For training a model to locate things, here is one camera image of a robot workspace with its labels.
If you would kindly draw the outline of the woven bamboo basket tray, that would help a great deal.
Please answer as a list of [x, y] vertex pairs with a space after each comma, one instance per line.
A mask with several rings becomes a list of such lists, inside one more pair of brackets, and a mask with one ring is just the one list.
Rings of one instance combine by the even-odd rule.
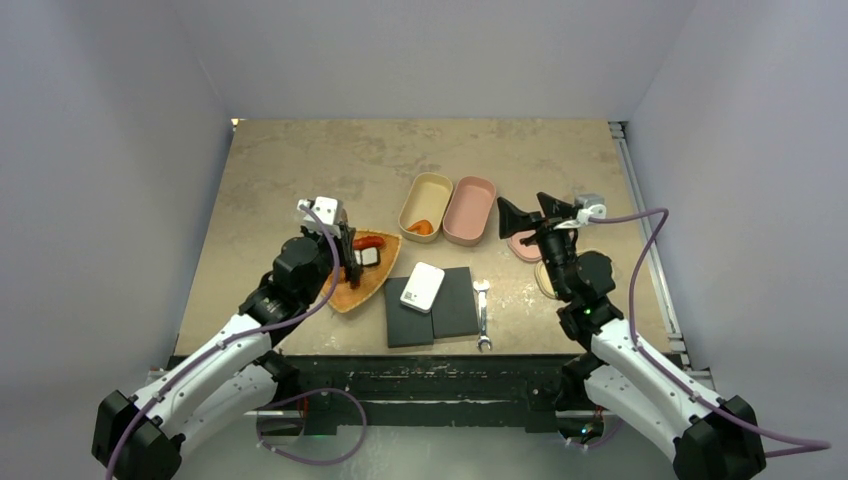
[[377, 293], [385, 281], [389, 278], [389, 275], [397, 262], [403, 243], [403, 239], [400, 235], [378, 230], [362, 229], [355, 233], [354, 242], [362, 243], [362, 238], [370, 237], [380, 237], [383, 241], [383, 244], [378, 248], [380, 262], [376, 266], [367, 266], [363, 268], [360, 283], [357, 288], [353, 288], [351, 284], [346, 281], [345, 271], [341, 270], [339, 285], [336, 287], [333, 295], [328, 301], [328, 305], [338, 313], [347, 313], [361, 306], [370, 297]]

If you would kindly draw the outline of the silver open-end wrench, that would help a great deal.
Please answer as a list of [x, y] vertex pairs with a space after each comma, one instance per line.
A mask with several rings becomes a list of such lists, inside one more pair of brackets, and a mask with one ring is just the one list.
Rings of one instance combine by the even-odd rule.
[[475, 281], [473, 288], [477, 294], [477, 307], [479, 317], [479, 335], [477, 339], [477, 349], [482, 353], [485, 349], [492, 350], [492, 343], [488, 336], [488, 314], [487, 314], [487, 293], [490, 290], [488, 280]]

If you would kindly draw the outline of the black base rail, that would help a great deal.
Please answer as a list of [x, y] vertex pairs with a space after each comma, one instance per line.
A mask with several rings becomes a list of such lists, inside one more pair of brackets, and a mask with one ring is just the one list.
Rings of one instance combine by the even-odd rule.
[[306, 435], [341, 426], [521, 428], [593, 443], [612, 414], [561, 390], [572, 354], [292, 355], [256, 360], [275, 402]]

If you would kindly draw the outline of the pink lunch box lid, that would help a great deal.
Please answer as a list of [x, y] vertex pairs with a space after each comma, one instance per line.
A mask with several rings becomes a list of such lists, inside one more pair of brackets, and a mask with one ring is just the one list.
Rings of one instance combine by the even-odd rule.
[[542, 259], [541, 251], [537, 244], [525, 245], [523, 240], [530, 238], [533, 230], [518, 232], [507, 240], [509, 249], [522, 261], [536, 263]]

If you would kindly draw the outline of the left black foam block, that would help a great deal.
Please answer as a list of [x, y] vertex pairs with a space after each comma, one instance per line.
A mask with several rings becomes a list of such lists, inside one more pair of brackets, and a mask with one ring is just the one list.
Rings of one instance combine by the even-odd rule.
[[434, 343], [431, 314], [411, 309], [400, 301], [407, 280], [407, 277], [388, 278], [383, 287], [389, 348]]

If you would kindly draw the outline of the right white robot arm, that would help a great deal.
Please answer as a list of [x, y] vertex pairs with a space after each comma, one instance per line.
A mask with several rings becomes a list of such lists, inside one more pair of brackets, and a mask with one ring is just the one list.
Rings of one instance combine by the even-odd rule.
[[754, 409], [741, 397], [724, 399], [659, 353], [610, 300], [611, 259], [578, 253], [580, 220], [603, 214], [537, 195], [540, 211], [497, 200], [499, 236], [526, 232], [537, 245], [566, 336], [585, 354], [562, 369], [558, 396], [576, 407], [590, 402], [616, 414], [653, 443], [679, 479], [751, 479], [766, 466]]

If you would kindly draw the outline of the right black foam block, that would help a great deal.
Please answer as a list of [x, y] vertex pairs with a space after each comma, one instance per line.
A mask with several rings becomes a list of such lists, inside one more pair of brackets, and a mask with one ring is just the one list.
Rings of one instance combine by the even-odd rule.
[[474, 335], [479, 326], [471, 270], [455, 267], [444, 272], [431, 309], [433, 336], [446, 339]]

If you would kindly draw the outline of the cream lunch box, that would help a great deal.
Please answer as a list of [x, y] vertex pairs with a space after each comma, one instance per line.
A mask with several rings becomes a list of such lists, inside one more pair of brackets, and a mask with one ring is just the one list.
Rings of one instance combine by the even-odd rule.
[[[446, 176], [433, 172], [416, 176], [398, 216], [401, 235], [418, 243], [434, 241], [439, 235], [453, 189], [453, 182]], [[414, 224], [422, 221], [430, 224], [429, 233], [412, 230]]]

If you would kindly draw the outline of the white power bank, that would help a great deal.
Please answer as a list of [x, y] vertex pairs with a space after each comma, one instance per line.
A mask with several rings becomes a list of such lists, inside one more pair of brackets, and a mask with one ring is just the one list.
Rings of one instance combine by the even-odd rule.
[[400, 294], [400, 303], [412, 310], [429, 313], [445, 278], [445, 271], [425, 262], [418, 262]]

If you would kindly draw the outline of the cream lunch box lid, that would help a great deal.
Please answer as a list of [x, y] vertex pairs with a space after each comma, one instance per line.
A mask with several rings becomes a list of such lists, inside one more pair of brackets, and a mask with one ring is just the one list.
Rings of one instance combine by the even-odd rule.
[[[578, 256], [589, 256], [590, 258], [595, 257], [604, 257], [611, 262], [611, 259], [603, 252], [597, 249], [583, 249], [577, 252]], [[613, 263], [610, 263], [610, 273], [611, 276], [615, 276], [615, 267]], [[543, 260], [539, 260], [534, 266], [534, 276], [539, 290], [542, 292], [544, 296], [550, 299], [557, 299], [556, 291], [553, 287], [552, 281], [550, 280], [550, 276], [548, 275], [545, 263]]]

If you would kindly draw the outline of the pink lunch box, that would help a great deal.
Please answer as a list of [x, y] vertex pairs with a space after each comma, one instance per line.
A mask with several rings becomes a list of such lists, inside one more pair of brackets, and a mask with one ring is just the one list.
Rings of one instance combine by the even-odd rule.
[[496, 193], [495, 185], [485, 178], [462, 177], [442, 222], [445, 237], [458, 245], [477, 245], [484, 235]]

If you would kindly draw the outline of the black foam block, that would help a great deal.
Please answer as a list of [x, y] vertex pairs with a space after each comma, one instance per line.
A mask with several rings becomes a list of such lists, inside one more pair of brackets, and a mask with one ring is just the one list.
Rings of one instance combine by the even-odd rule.
[[388, 278], [383, 287], [389, 348], [434, 343], [431, 314], [411, 309], [400, 301], [407, 280], [407, 277]]
[[444, 272], [431, 309], [433, 336], [446, 339], [474, 335], [479, 326], [471, 270], [455, 267]]

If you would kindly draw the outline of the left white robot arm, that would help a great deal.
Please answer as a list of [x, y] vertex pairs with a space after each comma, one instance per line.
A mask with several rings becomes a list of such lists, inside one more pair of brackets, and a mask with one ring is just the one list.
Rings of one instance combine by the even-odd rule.
[[355, 228], [307, 217], [229, 321], [193, 354], [135, 393], [97, 410], [93, 456], [109, 479], [171, 479], [223, 428], [259, 407], [284, 409], [298, 371], [275, 351], [344, 281], [357, 281]]

